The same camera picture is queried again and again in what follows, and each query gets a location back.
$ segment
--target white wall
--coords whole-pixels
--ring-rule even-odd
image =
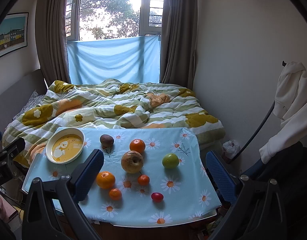
[[[18,0],[9,12],[29,12],[28,46],[0,58],[0,94],[23,76],[40,67],[35,40],[36,2],[37,0]]]
[[[197,37],[193,89],[223,123],[224,141],[243,146],[274,101],[282,61],[307,68],[307,24],[289,0],[198,0]],[[234,166],[255,163],[279,127],[271,116]]]

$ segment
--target bowl rim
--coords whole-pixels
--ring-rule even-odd
[[[64,162],[57,162],[57,161],[55,161],[55,160],[52,158],[51,154],[48,153],[48,152],[50,152],[50,151],[48,151],[48,149],[49,149],[50,147],[52,148],[53,145],[54,145],[54,144],[51,145],[51,144],[52,144],[52,143],[51,143],[52,138],[55,137],[55,136],[57,136],[57,134],[59,134],[60,132],[62,132],[62,131],[64,131],[64,130],[70,130],[70,129],[78,130],[78,131],[82,134],[83,145],[82,145],[81,148],[79,149],[78,153],[77,153],[75,156],[73,156],[72,158],[70,158],[69,160],[66,160],[66,161],[64,161]],[[48,142],[47,142],[47,144],[46,144],[46,156],[47,156],[47,159],[48,159],[50,162],[55,163],[55,164],[67,164],[67,163],[70,163],[70,162],[74,161],[74,160],[81,154],[81,152],[83,151],[83,148],[84,148],[84,142],[85,142],[85,134],[84,134],[83,131],[81,131],[79,128],[76,128],[76,127],[65,127],[65,128],[63,128],[63,129],[61,129],[61,130],[55,132],[55,133],[50,137],[50,139],[48,140]]]

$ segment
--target metal bolt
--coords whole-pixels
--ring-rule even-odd
[[[36,184],[36,183],[38,183],[38,182],[40,182],[40,178],[34,178],[34,179],[33,179],[33,183],[34,183],[34,184]]]
[[[272,185],[276,185],[278,182],[277,182],[275,179],[271,179],[271,180],[270,180],[270,183],[271,183]]]
[[[68,174],[68,175],[66,175],[66,176],[61,176],[61,179],[62,180],[67,180],[67,179],[69,179],[70,178],[70,175]]]
[[[247,175],[245,175],[245,174],[242,174],[240,176],[240,179],[242,179],[243,181],[247,181],[249,179],[249,177]]]

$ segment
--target table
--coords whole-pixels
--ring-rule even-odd
[[[37,154],[24,181],[22,189],[25,192],[29,191],[35,177],[49,181],[71,174],[79,163],[84,162],[98,148],[105,157],[101,171],[114,174],[114,187],[121,190],[123,197],[119,201],[111,200],[109,190],[99,188],[94,182],[87,198],[79,202],[87,218],[125,227],[163,227],[216,215],[215,209],[221,204],[201,163],[197,138],[188,129],[81,128],[81,131],[85,134],[85,146],[73,162],[54,164],[47,159],[44,152]],[[115,143],[111,150],[102,149],[100,136],[103,134],[114,138]],[[128,174],[120,164],[122,155],[129,151],[129,144],[133,139],[142,139],[146,144],[141,173],[150,177],[150,183],[145,187],[137,182],[140,173]],[[180,163],[175,169],[165,169],[162,159],[172,152],[179,157]],[[153,192],[162,193],[164,200],[160,203],[153,202]],[[62,211],[58,200],[54,200],[54,205],[57,210]]]

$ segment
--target gray curtain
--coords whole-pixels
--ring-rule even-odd
[[[197,0],[164,0],[160,82],[192,89],[197,37]]]
[[[35,32],[41,71],[50,86],[70,83],[65,31],[66,0],[37,0]]]

